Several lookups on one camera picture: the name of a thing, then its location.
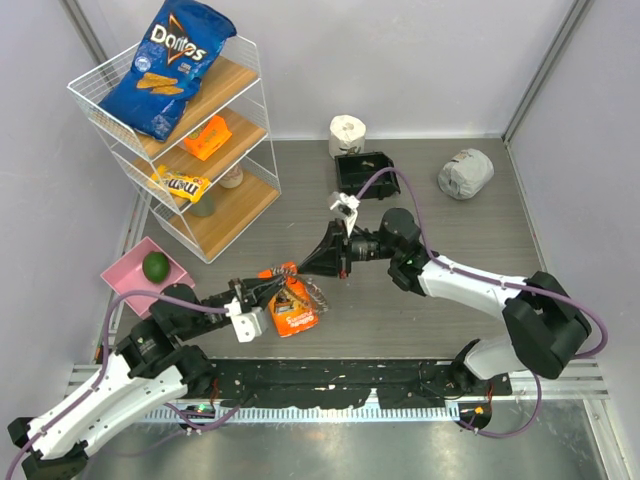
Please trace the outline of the large metal disc keyring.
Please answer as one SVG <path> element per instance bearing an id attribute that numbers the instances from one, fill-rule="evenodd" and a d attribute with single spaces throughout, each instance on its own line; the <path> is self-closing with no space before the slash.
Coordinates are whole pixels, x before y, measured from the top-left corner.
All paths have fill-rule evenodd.
<path id="1" fill-rule="evenodd" d="M 286 292 L 291 298 L 295 299 L 303 307 L 313 310 L 316 314 L 322 315 L 329 310 L 329 303 L 322 290 L 311 280 L 297 272 L 294 267 L 278 266 L 270 269 L 273 276 L 281 276 L 283 278 L 281 290 Z M 291 286 L 288 285 L 289 280 L 296 280 L 302 285 L 304 293 L 296 293 Z"/>

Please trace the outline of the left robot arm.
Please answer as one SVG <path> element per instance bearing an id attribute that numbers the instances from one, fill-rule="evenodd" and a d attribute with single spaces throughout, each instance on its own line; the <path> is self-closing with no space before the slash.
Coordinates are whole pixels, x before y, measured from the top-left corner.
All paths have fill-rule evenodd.
<path id="1" fill-rule="evenodd" d="M 227 326 L 239 342 L 259 337 L 266 308 L 285 282 L 281 275 L 233 279 L 228 290 L 203 300 L 182 283 L 161 292 L 131 290 L 118 296 L 110 311 L 130 297 L 148 297 L 149 317 L 113 350 L 105 350 L 99 370 L 59 404 L 9 424 L 19 451 L 6 476 L 22 469 L 28 479 L 71 479 L 148 412 L 174 399 L 207 395 L 216 370 L 192 339 Z"/>

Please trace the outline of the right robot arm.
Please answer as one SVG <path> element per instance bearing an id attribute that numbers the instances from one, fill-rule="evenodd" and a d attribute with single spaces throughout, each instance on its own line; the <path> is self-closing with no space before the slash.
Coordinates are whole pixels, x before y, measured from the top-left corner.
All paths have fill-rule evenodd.
<path id="1" fill-rule="evenodd" d="M 413 215 L 404 208 L 387 210 L 374 232 L 348 227 L 343 219 L 330 221 L 321 242 L 297 270 L 346 278 L 353 263 L 371 260 L 388 261 L 387 273 L 403 291 L 451 300 L 504 322 L 505 336 L 474 339 L 452 361 L 450 377 L 466 394 L 514 371 L 556 379 L 592 332 L 552 275 L 538 271 L 529 278 L 500 276 L 428 253 Z"/>

